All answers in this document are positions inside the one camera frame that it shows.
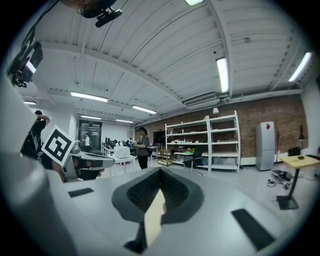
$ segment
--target chair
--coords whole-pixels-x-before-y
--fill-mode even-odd
[[[191,173],[192,173],[194,166],[202,166],[203,152],[204,152],[204,148],[202,146],[196,146],[193,154],[188,155],[188,157],[192,157],[192,159],[183,161],[183,168],[185,167],[191,168]],[[197,170],[195,170],[195,172],[203,176],[201,172]]]

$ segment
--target white wall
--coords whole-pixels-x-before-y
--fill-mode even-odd
[[[301,94],[308,126],[308,154],[317,155],[320,147],[320,90],[316,80],[310,80]]]
[[[76,136],[77,115],[75,114],[75,107],[72,105],[59,104],[56,106],[49,104],[42,104],[38,106],[29,106],[32,112],[40,110],[43,115],[49,116],[51,122],[42,130],[42,140],[45,141],[50,131],[55,125],[61,128],[65,133],[70,135],[72,139]]]
[[[134,137],[134,127],[123,125],[123,124],[114,124],[103,122],[102,123],[102,132],[101,132],[101,141],[105,142],[106,137],[110,138],[110,140],[117,141],[126,141],[129,140],[130,137]]]

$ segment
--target box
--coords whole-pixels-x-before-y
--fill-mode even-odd
[[[130,156],[130,147],[128,147],[128,146],[115,146],[113,148],[113,152],[117,158],[128,158]]]

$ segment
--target woman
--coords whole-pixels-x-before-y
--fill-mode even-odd
[[[85,133],[85,139],[83,139],[82,141],[84,141],[84,151],[89,153],[91,149],[89,133]]]
[[[136,147],[137,150],[137,158],[139,165],[141,169],[148,168],[148,149],[149,146],[149,137],[148,132],[144,127],[140,127],[137,129],[137,132],[139,135],[141,135],[141,139],[138,141],[138,143],[134,144],[134,147]]]

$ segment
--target floor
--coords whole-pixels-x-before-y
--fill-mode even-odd
[[[157,160],[150,160],[148,165],[150,167],[162,167],[157,163]],[[183,166],[178,164],[172,164],[171,168],[183,170]],[[284,164],[278,164],[275,169],[291,172],[294,174],[294,170],[287,167]],[[197,169],[205,177],[209,179],[217,179],[232,184],[236,188],[240,189],[247,195],[257,200],[264,207],[269,209],[274,215],[276,215],[284,225],[291,228],[294,224],[304,218],[313,204],[314,200],[318,198],[320,183],[315,179],[315,172],[319,171],[320,167],[311,167],[300,170],[303,177],[299,177],[293,196],[299,205],[298,209],[294,210],[280,210],[276,201],[276,196],[287,195],[289,190],[283,188],[283,185],[277,184],[275,187],[268,187],[268,179],[272,179],[271,171],[258,171],[255,167],[245,167],[240,169],[239,173],[223,171],[208,171],[203,169]],[[134,171],[139,171],[138,161],[136,160],[134,165]],[[131,164],[126,166],[127,173],[132,172]],[[125,174],[125,168],[122,165],[116,164],[111,169],[112,176],[119,176]],[[110,177],[110,172],[106,169],[102,176],[98,179],[105,179]]]

